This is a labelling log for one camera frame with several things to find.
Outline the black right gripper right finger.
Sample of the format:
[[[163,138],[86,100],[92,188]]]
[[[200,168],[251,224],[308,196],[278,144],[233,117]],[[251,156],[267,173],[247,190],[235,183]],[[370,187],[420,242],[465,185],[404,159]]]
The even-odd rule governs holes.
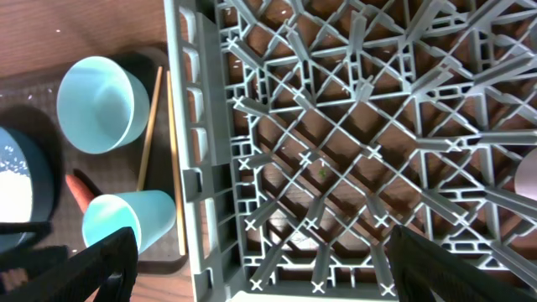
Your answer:
[[[387,247],[401,301],[533,301],[529,294],[464,262],[405,226],[395,226]]]

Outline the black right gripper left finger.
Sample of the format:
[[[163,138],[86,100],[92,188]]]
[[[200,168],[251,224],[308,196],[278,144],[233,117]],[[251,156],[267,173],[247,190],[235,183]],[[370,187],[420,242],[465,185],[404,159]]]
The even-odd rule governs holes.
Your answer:
[[[138,276],[138,247],[123,227],[75,256],[66,246],[1,255],[2,301],[129,301]]]

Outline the light blue plastic cup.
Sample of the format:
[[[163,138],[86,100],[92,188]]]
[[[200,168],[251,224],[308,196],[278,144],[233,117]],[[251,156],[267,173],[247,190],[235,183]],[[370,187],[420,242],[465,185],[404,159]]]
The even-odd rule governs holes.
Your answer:
[[[161,190],[99,195],[83,215],[81,234],[90,247],[115,231],[133,230],[138,252],[143,253],[175,224],[174,200]]]

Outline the pink plastic cup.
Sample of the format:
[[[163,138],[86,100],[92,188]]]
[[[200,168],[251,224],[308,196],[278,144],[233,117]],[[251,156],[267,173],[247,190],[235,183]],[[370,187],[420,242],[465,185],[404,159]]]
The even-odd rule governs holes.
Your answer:
[[[537,197],[537,149],[530,151],[515,171],[514,190],[518,195],[536,200]]]

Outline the light blue bowl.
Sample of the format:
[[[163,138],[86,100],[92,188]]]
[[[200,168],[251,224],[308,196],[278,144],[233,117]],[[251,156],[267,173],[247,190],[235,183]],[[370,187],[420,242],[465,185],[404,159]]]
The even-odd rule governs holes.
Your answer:
[[[57,94],[57,117],[66,139],[87,154],[104,154],[136,140],[149,120],[143,83],[103,56],[76,62]]]

